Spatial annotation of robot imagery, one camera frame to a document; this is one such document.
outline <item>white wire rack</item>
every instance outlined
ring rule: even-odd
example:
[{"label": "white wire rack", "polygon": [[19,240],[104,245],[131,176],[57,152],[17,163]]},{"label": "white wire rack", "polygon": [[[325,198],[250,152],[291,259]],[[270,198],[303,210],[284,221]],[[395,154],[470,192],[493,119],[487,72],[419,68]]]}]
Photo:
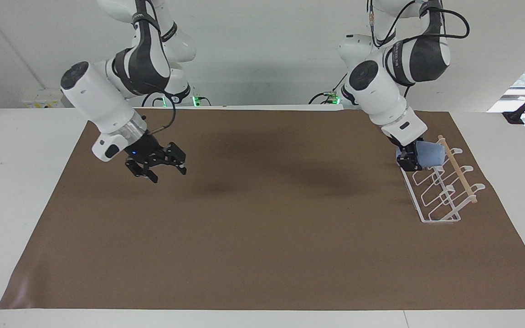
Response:
[{"label": "white wire rack", "polygon": [[[462,149],[449,148],[442,135],[439,136],[437,143],[443,145],[446,151],[446,160],[442,166],[435,166],[423,172],[415,172],[410,177],[404,170],[400,169],[400,171],[404,176],[408,193],[410,193],[421,222],[459,222],[461,220],[459,210],[469,203],[477,203],[477,195],[475,194],[485,189],[485,185],[481,183],[470,185],[467,182],[465,174],[473,171],[473,166],[459,166],[455,160],[455,155],[463,153]],[[424,188],[418,197],[415,194],[415,187],[419,191]]]}]

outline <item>drying rack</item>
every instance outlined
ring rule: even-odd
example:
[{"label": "drying rack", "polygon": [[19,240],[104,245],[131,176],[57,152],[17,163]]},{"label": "drying rack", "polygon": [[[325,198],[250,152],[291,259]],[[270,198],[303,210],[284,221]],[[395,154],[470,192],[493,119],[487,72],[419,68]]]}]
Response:
[{"label": "drying rack", "polygon": [[[400,169],[400,171],[402,171],[402,176],[404,176],[408,192],[421,222],[430,224],[459,222],[461,220],[459,210],[470,203],[477,203],[476,193],[485,189],[485,185],[482,183],[470,185],[467,181],[465,174],[473,171],[473,166],[460,166],[455,159],[455,155],[463,153],[462,149],[450,148],[442,135],[439,136],[437,143],[443,145],[446,151],[446,159],[442,166],[414,172],[410,177],[404,170]],[[456,184],[458,181],[463,191]],[[426,188],[417,197],[415,187]]]}]

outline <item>brown mat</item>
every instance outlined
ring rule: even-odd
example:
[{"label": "brown mat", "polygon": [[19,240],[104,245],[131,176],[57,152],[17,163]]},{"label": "brown mat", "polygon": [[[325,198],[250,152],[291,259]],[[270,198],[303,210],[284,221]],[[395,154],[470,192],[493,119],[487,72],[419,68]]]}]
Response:
[{"label": "brown mat", "polygon": [[362,112],[181,111],[158,137],[188,175],[162,166],[157,185],[97,160],[89,124],[0,309],[525,309],[500,200],[449,114],[419,115],[488,187],[457,224],[420,222]]}]

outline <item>white wall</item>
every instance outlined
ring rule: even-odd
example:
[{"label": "white wall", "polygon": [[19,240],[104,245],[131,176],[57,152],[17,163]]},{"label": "white wall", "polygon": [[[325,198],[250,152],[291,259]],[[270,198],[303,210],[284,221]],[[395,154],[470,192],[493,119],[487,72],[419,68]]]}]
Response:
[{"label": "white wall", "polygon": [[[185,68],[190,82],[215,104],[297,104],[334,87],[345,67],[337,45],[366,32],[362,1],[169,0],[180,27],[196,39],[198,57]],[[446,0],[473,29],[451,40],[452,66],[438,81],[414,87],[415,109],[485,111],[525,70],[525,4],[518,0]],[[403,21],[401,36],[419,31]],[[21,106],[40,86],[57,88],[73,63],[109,58],[130,44],[129,25],[110,19],[94,0],[0,0],[0,106]],[[460,33],[456,19],[448,31]]]}]

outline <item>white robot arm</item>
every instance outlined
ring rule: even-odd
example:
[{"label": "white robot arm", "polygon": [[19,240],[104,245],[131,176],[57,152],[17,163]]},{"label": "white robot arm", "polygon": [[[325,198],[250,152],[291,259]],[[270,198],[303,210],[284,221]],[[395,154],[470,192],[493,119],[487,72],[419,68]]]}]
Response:
[{"label": "white robot arm", "polygon": [[[348,108],[360,108],[398,146],[398,164],[405,171],[422,170],[416,142],[427,130],[400,94],[398,85],[438,79],[450,64],[441,0],[369,0],[371,36],[348,35],[339,54],[348,76],[338,96]],[[421,35],[396,41],[395,17],[420,17]]]},{"label": "white robot arm", "polygon": [[[177,29],[165,0],[98,0],[109,15],[133,24],[133,45],[110,60],[73,65],[62,77],[61,88],[73,105],[100,131],[92,150],[108,162],[119,152],[129,154],[125,164],[135,176],[158,177],[152,166],[169,164],[182,174],[185,154],[175,143],[166,148],[148,132],[147,124],[125,99],[162,92],[179,102],[190,86],[178,62],[196,56],[193,41]],[[167,54],[173,60],[168,62]]]}]

